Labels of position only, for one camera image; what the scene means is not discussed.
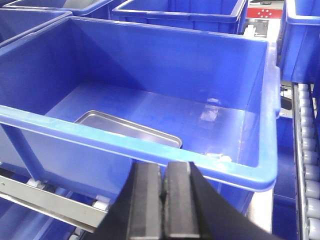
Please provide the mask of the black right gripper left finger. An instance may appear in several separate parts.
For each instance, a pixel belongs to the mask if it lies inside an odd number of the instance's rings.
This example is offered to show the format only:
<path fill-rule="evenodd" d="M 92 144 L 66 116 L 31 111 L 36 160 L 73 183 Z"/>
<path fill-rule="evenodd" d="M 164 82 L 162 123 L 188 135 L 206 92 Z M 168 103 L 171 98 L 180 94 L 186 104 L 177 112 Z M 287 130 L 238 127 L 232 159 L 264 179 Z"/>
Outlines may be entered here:
<path fill-rule="evenodd" d="M 133 163 L 115 203 L 86 240 L 160 240 L 162 178 L 155 163 Z"/>

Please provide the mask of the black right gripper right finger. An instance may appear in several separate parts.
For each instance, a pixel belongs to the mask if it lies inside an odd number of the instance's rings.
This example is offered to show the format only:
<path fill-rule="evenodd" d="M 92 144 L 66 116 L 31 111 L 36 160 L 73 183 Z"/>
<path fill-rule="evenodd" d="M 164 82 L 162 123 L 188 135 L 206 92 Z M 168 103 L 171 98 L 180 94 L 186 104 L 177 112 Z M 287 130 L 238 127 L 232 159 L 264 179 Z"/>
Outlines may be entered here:
<path fill-rule="evenodd" d="M 166 240 L 276 240 L 230 205 L 193 162 L 169 162 L 164 178 Z"/>

